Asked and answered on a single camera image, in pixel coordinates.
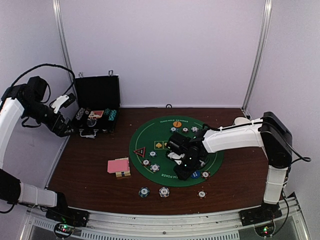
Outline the blue round button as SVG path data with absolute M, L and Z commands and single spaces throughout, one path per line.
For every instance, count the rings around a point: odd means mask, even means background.
M 192 179 L 198 179 L 201 176 L 200 171 L 195 171 L 192 173 L 192 175 L 190 176 Z

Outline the orange round button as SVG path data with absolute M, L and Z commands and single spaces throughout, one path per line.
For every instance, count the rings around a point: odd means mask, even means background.
M 173 122 L 173 126 L 174 126 L 175 128 L 180 128 L 180 127 L 182 126 L 182 123 L 181 123 L 180 121 L 174 121 L 174 122 Z

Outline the brown chip stack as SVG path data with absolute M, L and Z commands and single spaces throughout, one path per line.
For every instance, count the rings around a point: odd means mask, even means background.
M 204 198 L 206 198 L 207 193 L 204 190 L 199 190 L 197 193 L 197 196 L 201 199 L 204 199 Z

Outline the blue white chip stack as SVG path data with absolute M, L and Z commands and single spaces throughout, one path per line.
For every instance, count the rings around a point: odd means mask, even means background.
M 167 198 L 170 195 L 170 190 L 164 186 L 159 189 L 158 193 L 161 198 Z

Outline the red triangular dealer marker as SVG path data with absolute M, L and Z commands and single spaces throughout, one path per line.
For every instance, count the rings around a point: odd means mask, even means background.
M 133 153 L 134 153 L 135 155 L 137 155 L 137 156 L 140 156 L 140 157 L 144 158 L 145 155 L 146 155 L 146 147 L 144 146 L 144 147 L 135 149 L 135 150 L 133 151 Z

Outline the dark blue chip stack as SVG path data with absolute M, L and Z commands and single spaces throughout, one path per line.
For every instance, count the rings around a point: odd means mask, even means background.
M 142 188 L 140 188 L 140 190 L 138 192 L 138 195 L 141 198 L 146 198 L 149 196 L 149 194 L 150 194 L 150 189 L 148 187 L 142 187 Z

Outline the pink playing card deck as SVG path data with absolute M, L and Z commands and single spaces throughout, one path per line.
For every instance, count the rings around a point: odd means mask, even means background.
M 110 174 L 128 172 L 129 168 L 129 161 L 127 159 L 109 160 L 107 162 L 107 172 Z

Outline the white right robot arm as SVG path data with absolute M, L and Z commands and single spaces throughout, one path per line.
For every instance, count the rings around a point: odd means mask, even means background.
M 275 212 L 292 164 L 292 134 L 273 112 L 249 120 L 238 117 L 234 124 L 214 128 L 203 124 L 193 137 L 175 132 L 167 145 L 168 157 L 181 163 L 174 167 L 180 180 L 188 179 L 209 154 L 224 150 L 258 147 L 268 160 L 263 205 L 256 210 L 259 220 L 268 220 Z

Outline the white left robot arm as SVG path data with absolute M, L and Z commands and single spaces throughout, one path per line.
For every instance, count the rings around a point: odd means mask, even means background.
M 44 124 L 58 137 L 75 133 L 69 118 L 64 118 L 60 108 L 67 108 L 76 100 L 73 93 L 59 96 L 50 106 L 42 100 L 47 89 L 47 82 L 39 76 L 31 77 L 27 83 L 9 87 L 0 103 L 0 163 L 4 157 L 9 140 L 19 119 L 32 118 L 39 125 Z M 0 198 L 12 206 L 32 205 L 52 209 L 52 213 L 61 222 L 72 218 L 66 197 L 61 192 L 41 189 L 23 183 L 15 176 L 0 171 Z

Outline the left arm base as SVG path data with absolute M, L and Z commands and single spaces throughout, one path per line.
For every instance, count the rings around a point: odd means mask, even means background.
M 45 217 L 56 221 L 53 233 L 59 239 L 70 237 L 74 230 L 79 227 L 86 227 L 90 213 L 85 210 L 67 208 L 66 212 L 54 208 L 45 209 Z

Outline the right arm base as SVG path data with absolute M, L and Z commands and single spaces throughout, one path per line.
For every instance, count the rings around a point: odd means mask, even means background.
M 260 237 L 273 235 L 276 231 L 275 219 L 282 215 L 282 211 L 279 209 L 263 208 L 262 206 L 239 212 L 242 226 L 254 226 L 256 234 Z

